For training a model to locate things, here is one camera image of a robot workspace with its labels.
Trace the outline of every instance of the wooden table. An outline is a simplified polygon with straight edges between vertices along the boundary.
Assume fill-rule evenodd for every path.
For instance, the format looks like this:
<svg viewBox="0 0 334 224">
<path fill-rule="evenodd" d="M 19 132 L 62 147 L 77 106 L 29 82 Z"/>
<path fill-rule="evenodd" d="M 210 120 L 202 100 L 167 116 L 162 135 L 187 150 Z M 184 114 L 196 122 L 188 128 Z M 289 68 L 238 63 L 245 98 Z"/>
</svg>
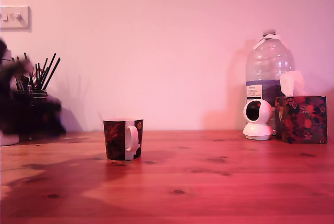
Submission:
<svg viewBox="0 0 334 224">
<path fill-rule="evenodd" d="M 1 147 L 7 223 L 334 223 L 334 145 L 144 132 L 122 162 L 103 133 Z"/>
</svg>

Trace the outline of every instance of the security camera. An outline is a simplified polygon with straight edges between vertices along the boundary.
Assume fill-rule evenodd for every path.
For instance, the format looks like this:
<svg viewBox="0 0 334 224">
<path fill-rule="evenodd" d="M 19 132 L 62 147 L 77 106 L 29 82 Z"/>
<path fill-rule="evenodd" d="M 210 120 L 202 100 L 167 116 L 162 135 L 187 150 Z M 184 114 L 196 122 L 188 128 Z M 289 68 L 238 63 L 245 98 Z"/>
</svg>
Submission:
<svg viewBox="0 0 334 224">
<path fill-rule="evenodd" d="M 272 117 L 271 105 L 262 99 L 251 100 L 244 107 L 244 117 L 248 122 L 244 135 L 248 139 L 268 140 L 273 134 L 267 123 Z"/>
</svg>

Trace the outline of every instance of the patterned mug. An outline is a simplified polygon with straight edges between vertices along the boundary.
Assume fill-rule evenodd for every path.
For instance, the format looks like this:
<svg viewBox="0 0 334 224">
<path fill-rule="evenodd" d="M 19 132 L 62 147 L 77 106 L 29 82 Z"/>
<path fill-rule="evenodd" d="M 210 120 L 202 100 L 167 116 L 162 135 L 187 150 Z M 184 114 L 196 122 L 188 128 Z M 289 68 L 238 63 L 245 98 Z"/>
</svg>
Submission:
<svg viewBox="0 0 334 224">
<path fill-rule="evenodd" d="M 103 121 L 106 156 L 110 160 L 133 160 L 141 155 L 142 119 Z"/>
</svg>

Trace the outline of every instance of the floral tissue box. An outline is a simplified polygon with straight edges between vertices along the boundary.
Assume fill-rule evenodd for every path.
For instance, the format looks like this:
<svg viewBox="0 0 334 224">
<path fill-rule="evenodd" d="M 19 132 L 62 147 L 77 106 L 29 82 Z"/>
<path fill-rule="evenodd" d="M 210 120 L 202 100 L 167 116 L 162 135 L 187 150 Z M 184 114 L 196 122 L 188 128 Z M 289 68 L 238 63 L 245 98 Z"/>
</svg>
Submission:
<svg viewBox="0 0 334 224">
<path fill-rule="evenodd" d="M 287 143 L 327 143 L 324 96 L 277 97 L 276 137 Z"/>
</svg>

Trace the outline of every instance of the light switch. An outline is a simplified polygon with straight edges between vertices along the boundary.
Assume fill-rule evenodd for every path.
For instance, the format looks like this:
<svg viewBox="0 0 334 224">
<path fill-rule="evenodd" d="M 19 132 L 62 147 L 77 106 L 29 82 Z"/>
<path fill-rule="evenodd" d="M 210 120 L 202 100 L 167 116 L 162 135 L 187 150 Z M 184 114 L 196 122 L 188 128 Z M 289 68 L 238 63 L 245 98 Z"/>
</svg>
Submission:
<svg viewBox="0 0 334 224">
<path fill-rule="evenodd" d="M 1 7 L 1 29 L 29 29 L 29 7 Z"/>
<path fill-rule="evenodd" d="M 2 21 L 8 21 L 8 14 L 1 14 Z"/>
</svg>

